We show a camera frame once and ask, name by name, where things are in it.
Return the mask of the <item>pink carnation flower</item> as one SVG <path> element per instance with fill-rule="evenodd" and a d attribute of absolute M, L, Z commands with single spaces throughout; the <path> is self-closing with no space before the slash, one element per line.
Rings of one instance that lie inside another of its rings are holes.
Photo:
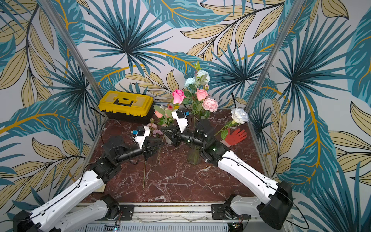
<path fill-rule="evenodd" d="M 152 136 L 154 137 L 154 138 L 159 138 L 159 137 L 161 137 L 163 135 L 163 132 L 161 131 L 161 130 L 159 130 L 159 129 L 156 129 L 156 130 L 153 130 L 152 131 Z"/>

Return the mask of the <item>light pink peony bunch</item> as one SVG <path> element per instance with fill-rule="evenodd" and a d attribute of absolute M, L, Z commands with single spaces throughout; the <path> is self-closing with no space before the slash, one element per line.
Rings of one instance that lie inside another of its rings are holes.
<path fill-rule="evenodd" d="M 153 131 L 157 129 L 157 124 L 155 123 L 155 119 L 151 118 L 150 122 L 147 124 L 147 127 L 150 129 L 150 136 L 153 136 Z M 144 175 L 143 175 L 143 188 L 146 186 L 146 161 L 144 164 Z"/>

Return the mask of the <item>magenta rose stem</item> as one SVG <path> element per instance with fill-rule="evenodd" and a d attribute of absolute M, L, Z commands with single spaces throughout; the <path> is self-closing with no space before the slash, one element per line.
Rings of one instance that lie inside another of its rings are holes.
<path fill-rule="evenodd" d="M 184 101 L 184 99 L 186 99 L 186 95 L 184 94 L 184 92 L 182 90 L 174 90 L 172 92 L 172 104 L 174 106 L 180 106 L 180 104 Z M 176 122 L 176 120 L 174 119 L 174 122 L 171 126 L 177 126 L 178 127 L 178 124 Z M 162 127 L 160 126 L 159 130 L 161 130 L 163 133 L 164 133 L 164 128 L 165 127 Z"/>

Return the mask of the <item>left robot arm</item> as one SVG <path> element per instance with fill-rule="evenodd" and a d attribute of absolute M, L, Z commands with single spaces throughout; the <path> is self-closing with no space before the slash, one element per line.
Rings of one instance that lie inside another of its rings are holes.
<path fill-rule="evenodd" d="M 108 183 L 121 171 L 121 163 L 143 156 L 148 160 L 164 143 L 160 139 L 137 136 L 129 146 L 121 136 L 103 144 L 103 155 L 71 186 L 31 212 L 22 210 L 13 218 L 15 232 L 69 232 L 101 218 L 118 219 L 119 204 L 104 196 L 88 208 L 69 213 L 92 192 Z"/>

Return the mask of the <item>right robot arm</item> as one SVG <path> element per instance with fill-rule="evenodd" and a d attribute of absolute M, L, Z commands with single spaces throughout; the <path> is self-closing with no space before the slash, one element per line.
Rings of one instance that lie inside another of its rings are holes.
<path fill-rule="evenodd" d="M 227 202 L 230 209 L 228 216 L 259 215 L 271 228 L 282 229 L 293 207 L 292 187 L 285 181 L 278 183 L 258 172 L 216 140 L 209 120 L 200 120 L 193 130 L 187 126 L 187 119 L 179 119 L 178 125 L 161 130 L 175 147 L 181 142 L 198 146 L 200 155 L 206 162 L 235 177 L 258 198 L 252 202 L 239 195 L 233 196 Z"/>

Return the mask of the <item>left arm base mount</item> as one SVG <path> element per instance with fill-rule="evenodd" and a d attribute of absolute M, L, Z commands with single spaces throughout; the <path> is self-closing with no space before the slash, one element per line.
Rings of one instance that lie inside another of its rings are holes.
<path fill-rule="evenodd" d="M 134 205 L 119 204 L 118 206 L 114 206 L 113 209 L 109 209 L 108 213 L 99 220 L 105 220 L 109 222 L 122 220 L 130 221 L 133 217 L 134 207 Z"/>

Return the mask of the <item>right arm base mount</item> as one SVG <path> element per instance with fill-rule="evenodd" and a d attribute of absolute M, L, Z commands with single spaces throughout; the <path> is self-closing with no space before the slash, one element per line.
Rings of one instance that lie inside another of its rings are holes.
<path fill-rule="evenodd" d="M 211 204 L 211 213 L 213 220 L 251 219 L 251 215 L 238 215 L 226 204 Z"/>

